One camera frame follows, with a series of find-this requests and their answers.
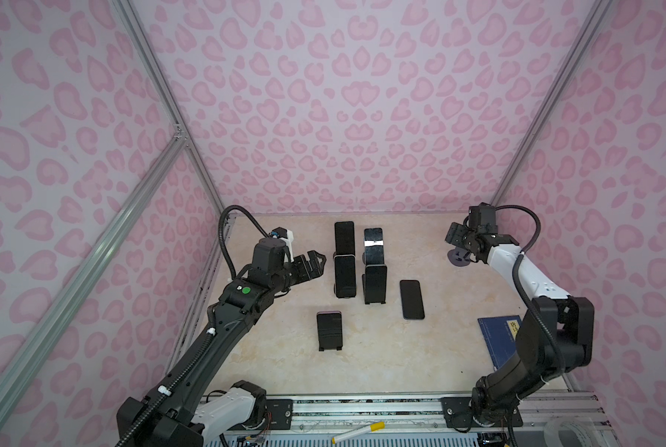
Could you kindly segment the grey round phone stand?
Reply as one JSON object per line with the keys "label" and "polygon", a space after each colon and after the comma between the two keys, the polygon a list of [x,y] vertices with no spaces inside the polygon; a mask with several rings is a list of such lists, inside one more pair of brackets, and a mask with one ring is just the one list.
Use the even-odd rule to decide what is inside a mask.
{"label": "grey round phone stand", "polygon": [[448,252],[448,260],[457,267],[469,266],[472,263],[472,253],[461,248],[454,248]]}

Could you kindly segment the purple phone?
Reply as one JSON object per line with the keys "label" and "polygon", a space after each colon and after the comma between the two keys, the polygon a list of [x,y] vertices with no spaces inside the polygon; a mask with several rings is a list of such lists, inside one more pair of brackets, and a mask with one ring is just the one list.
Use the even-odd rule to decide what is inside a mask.
{"label": "purple phone", "polygon": [[316,314],[319,350],[340,351],[343,348],[342,313],[340,311],[321,311]]}

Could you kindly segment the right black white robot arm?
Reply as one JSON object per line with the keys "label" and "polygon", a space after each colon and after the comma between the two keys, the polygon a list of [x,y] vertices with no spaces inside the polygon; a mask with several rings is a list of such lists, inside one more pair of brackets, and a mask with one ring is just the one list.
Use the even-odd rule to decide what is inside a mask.
{"label": "right black white robot arm", "polygon": [[471,418],[489,427],[558,376],[590,363],[595,307],[587,298],[556,285],[509,235],[481,233],[453,223],[446,242],[494,269],[527,309],[515,336],[515,353],[495,372],[481,377],[472,391]]}

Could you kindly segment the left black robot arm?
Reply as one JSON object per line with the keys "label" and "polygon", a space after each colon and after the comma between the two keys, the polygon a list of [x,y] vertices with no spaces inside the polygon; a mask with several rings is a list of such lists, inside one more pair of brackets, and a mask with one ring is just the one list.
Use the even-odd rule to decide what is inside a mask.
{"label": "left black robot arm", "polygon": [[144,398],[127,399],[117,413],[118,446],[202,446],[194,421],[206,389],[230,352],[278,295],[318,279],[326,257],[308,251],[291,257],[283,238],[262,238],[253,259],[207,309],[208,322],[189,350]]}

